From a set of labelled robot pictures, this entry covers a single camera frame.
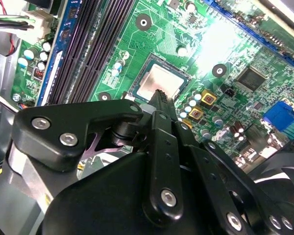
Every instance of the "white connector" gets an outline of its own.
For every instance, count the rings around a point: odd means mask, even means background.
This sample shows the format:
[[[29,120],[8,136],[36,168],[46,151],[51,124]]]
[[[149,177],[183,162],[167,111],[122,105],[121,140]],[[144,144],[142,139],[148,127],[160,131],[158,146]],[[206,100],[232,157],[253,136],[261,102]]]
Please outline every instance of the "white connector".
[[[53,21],[52,15],[43,10],[23,11],[21,15],[27,16],[30,20],[34,20],[35,22],[28,23],[34,28],[18,32],[17,36],[19,38],[33,45],[50,33]]]

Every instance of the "electrolytic capacitor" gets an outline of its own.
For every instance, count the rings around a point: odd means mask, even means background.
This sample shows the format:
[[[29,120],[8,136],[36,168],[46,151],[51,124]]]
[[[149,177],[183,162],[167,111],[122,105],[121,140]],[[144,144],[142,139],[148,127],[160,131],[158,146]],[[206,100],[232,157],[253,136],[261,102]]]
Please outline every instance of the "electrolytic capacitor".
[[[41,61],[47,61],[49,57],[49,53],[42,51],[39,53],[39,58]]]
[[[234,126],[235,126],[236,130],[239,133],[243,133],[244,132],[244,127],[243,127],[243,125],[242,125],[242,123],[240,121],[234,122]]]
[[[201,100],[201,94],[198,91],[193,91],[193,97],[194,97],[194,100],[196,101]]]
[[[186,106],[186,107],[184,108],[184,110],[185,110],[186,113],[190,113],[191,110],[192,110],[192,108],[191,108],[191,106]]]
[[[186,117],[187,117],[187,113],[186,113],[186,112],[182,112],[182,113],[180,113],[180,117],[181,117],[181,118],[186,118]]]
[[[44,71],[46,69],[46,63],[44,61],[39,61],[37,63],[37,68],[40,70],[40,71]]]
[[[191,99],[191,100],[188,102],[188,104],[189,104],[191,107],[194,107],[194,106],[197,105],[197,102],[196,102],[196,100]]]
[[[238,130],[235,128],[235,126],[230,126],[230,132],[234,135],[235,138],[237,138],[238,136],[240,136],[240,133],[238,132]]]
[[[215,123],[216,127],[223,127],[223,120],[220,116],[214,116],[212,121]]]
[[[26,60],[23,57],[20,57],[18,59],[18,64],[22,67],[22,68],[26,68],[28,66],[28,60]]]
[[[244,140],[244,136],[240,135],[239,136],[239,141],[243,141]]]
[[[185,10],[189,13],[195,12],[196,11],[196,6],[192,1],[188,1],[185,4]]]
[[[120,72],[118,70],[111,71],[111,76],[113,76],[113,77],[117,77],[117,76],[119,76],[119,74],[120,74]]]
[[[211,140],[211,134],[210,134],[209,130],[203,129],[200,131],[200,133],[201,133],[201,136],[203,136],[205,139]]]
[[[24,51],[24,56],[27,60],[33,60],[38,56],[38,50],[34,47]]]
[[[52,40],[48,40],[43,43],[43,49],[45,52],[50,52],[51,51],[51,45],[52,45]]]

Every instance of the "silver screw head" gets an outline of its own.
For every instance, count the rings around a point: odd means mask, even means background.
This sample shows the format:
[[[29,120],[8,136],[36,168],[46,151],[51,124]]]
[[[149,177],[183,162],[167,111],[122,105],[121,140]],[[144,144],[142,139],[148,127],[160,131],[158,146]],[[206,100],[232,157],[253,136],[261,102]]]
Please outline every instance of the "silver screw head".
[[[227,220],[229,221],[230,225],[237,231],[242,230],[242,224],[240,220],[236,217],[235,214],[229,212],[226,214]]]
[[[188,129],[188,126],[187,126],[186,124],[184,124],[184,123],[182,123],[181,126],[182,126],[182,128],[183,128],[184,130],[187,130],[187,129]]]
[[[60,136],[60,142],[65,146],[72,147],[77,145],[78,139],[72,133],[64,133]]]
[[[176,197],[170,190],[162,190],[161,199],[168,207],[175,207],[176,205]]]
[[[20,102],[21,99],[22,99],[22,97],[17,93],[12,95],[12,100],[15,101],[15,102]]]
[[[216,146],[213,143],[208,143],[209,147],[211,147],[212,149],[216,149]]]
[[[287,220],[287,218],[282,217],[282,223],[285,225],[285,227],[287,227],[290,230],[293,230],[293,226],[292,224]]]
[[[50,122],[42,117],[37,117],[31,121],[33,127],[39,130],[46,130],[50,127]]]
[[[279,223],[279,221],[272,215],[269,216],[269,220],[271,222],[271,224],[273,224],[273,226],[277,229],[281,229],[281,224]]]

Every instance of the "black ram slot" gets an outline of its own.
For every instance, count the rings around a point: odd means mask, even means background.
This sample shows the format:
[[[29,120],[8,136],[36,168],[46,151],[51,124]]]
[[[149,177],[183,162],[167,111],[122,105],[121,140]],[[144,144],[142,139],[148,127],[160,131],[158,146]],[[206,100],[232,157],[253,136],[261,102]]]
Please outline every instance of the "black ram slot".
[[[112,51],[113,46],[115,44],[115,41],[117,40],[117,38],[119,36],[119,33],[122,30],[123,24],[126,21],[129,12],[132,9],[134,0],[129,1],[129,2],[132,2],[131,6],[129,8],[127,8],[126,11],[124,12],[124,14],[122,15],[121,22],[118,24],[118,27],[117,27],[117,29],[116,29],[116,31],[114,33],[114,37],[111,40],[111,42],[113,42],[113,43],[110,43],[107,46],[107,48],[109,48],[109,50],[103,50],[103,54],[99,56],[99,58],[104,58],[104,60],[101,60],[100,63],[97,65],[96,69],[93,69],[91,71],[91,73],[89,75],[89,77],[91,79],[88,79],[88,83],[85,84],[85,90],[83,92],[84,96],[82,96],[82,94],[80,94],[80,98],[79,98],[78,102],[86,102],[86,101],[88,101],[88,98],[90,97],[92,91],[94,90],[94,86],[96,84],[96,81],[100,77],[100,75],[101,75],[101,73],[102,73],[102,71],[103,71],[103,69],[104,69],[104,67],[105,67],[105,65],[106,65],[106,63],[107,63],[107,61],[109,59],[109,56],[111,54],[111,51]]]
[[[128,0],[126,3],[121,4],[113,11],[115,14],[109,14],[109,18],[102,22],[102,37],[98,39],[98,42],[94,45],[92,53],[90,53],[89,66],[85,67],[85,72],[82,73],[83,82],[80,83],[76,90],[73,102],[86,102],[94,89],[94,85],[97,83],[100,73],[104,69],[107,60],[113,50],[116,40],[124,26],[124,23],[128,17],[129,12],[133,7],[134,0]]]
[[[102,46],[105,47],[103,43],[105,43],[111,37],[110,35],[107,35],[107,32],[111,27],[114,26],[113,22],[115,22],[115,18],[117,17],[117,15],[122,14],[122,11],[120,11],[119,8],[124,5],[125,4],[122,1],[117,1],[116,4],[114,1],[105,10],[105,13],[98,27],[98,34],[95,35],[90,53],[88,53],[85,59],[85,61],[88,61],[88,63],[82,67],[81,72],[78,76],[80,83],[74,87],[73,92],[71,93],[73,103],[77,102],[79,96],[78,93],[82,92],[83,86],[88,79],[88,71],[93,67],[95,60],[98,58],[100,49],[102,48]]]
[[[81,27],[81,20],[82,16],[84,15],[85,9],[87,8],[87,3],[89,1],[85,1],[79,10],[79,13],[77,15],[76,23],[73,30],[73,36],[70,39],[68,50],[64,54],[64,58],[69,58],[69,56],[72,53],[72,47],[74,45],[74,41],[77,40],[77,34],[78,30]],[[66,74],[68,70],[70,69],[69,60],[66,59],[63,61],[63,65],[58,72],[57,79],[55,80],[54,86],[51,89],[51,94],[49,96],[49,104],[58,104],[59,103],[59,97],[61,95],[61,91],[63,90],[63,85],[66,83],[66,80],[68,79],[66,76],[63,76],[63,74]]]
[[[82,50],[85,48],[87,39],[91,33],[95,20],[98,16],[98,10],[103,1],[88,0],[82,5],[80,14],[78,14],[77,24],[75,24],[75,34],[72,37],[69,52],[66,56],[65,64],[57,78],[57,86],[52,103],[63,103],[65,91],[67,91],[76,64],[81,57]]]

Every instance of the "green circuit board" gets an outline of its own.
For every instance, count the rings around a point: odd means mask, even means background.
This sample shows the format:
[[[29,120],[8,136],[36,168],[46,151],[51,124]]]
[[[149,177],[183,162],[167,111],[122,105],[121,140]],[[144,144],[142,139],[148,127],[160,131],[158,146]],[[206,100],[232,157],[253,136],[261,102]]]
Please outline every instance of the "green circuit board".
[[[199,141],[203,129],[209,130],[212,137],[222,130],[213,122],[215,116],[220,116],[225,126],[240,120],[245,127],[254,123],[262,128],[260,118],[274,103],[283,98],[294,103],[292,67],[202,1],[194,1],[196,12],[192,14],[186,12],[182,1],[179,1],[177,8],[172,2],[176,1],[136,2],[114,54],[94,89],[91,101],[100,100],[102,93],[108,93],[111,99],[120,99],[124,92],[129,92],[135,101],[145,102],[134,94],[137,91],[135,86],[140,82],[138,79],[142,68],[148,67],[150,55],[153,55],[153,58],[165,61],[189,77],[187,86],[175,102],[178,116],[194,91],[201,93],[206,89],[216,96],[213,105],[197,104],[196,107],[203,111],[199,120],[190,116],[183,119],[192,127]],[[146,31],[137,26],[137,18],[142,14],[150,16],[152,21],[152,26]],[[264,27],[277,29],[271,21]],[[292,44],[293,41],[294,39],[288,38],[287,43]],[[185,56],[178,55],[179,47],[186,48]],[[125,65],[118,76],[113,76],[111,73],[114,64],[120,59],[125,61]],[[223,64],[227,68],[225,75],[219,78],[212,75],[212,69],[217,64]],[[264,78],[255,91],[246,89],[237,82],[248,68],[257,71]],[[232,87],[235,95],[226,95],[221,90],[222,85]],[[233,136],[225,135],[218,138],[217,142],[227,154],[239,154],[236,147],[240,142]]]
[[[36,6],[30,4],[29,10],[35,10]],[[47,37],[48,39],[52,39],[54,37],[54,34],[57,30],[58,26],[58,19],[54,19],[51,25],[51,32]],[[19,50],[19,57],[18,58],[24,58],[24,51],[27,49],[36,49],[38,54],[35,56],[33,60],[28,60],[28,66],[22,67],[19,63],[16,66],[15,70],[15,78],[14,83],[11,91],[11,98],[13,99],[14,94],[18,94],[21,96],[21,101],[19,101],[22,104],[26,104],[29,106],[34,106],[37,97],[39,95],[42,78],[35,78],[34,72],[35,67],[37,63],[39,62],[39,52],[42,51],[42,43],[43,41],[37,42],[34,45],[31,45],[30,43],[25,42],[24,40],[21,40],[20,43],[20,50]]]

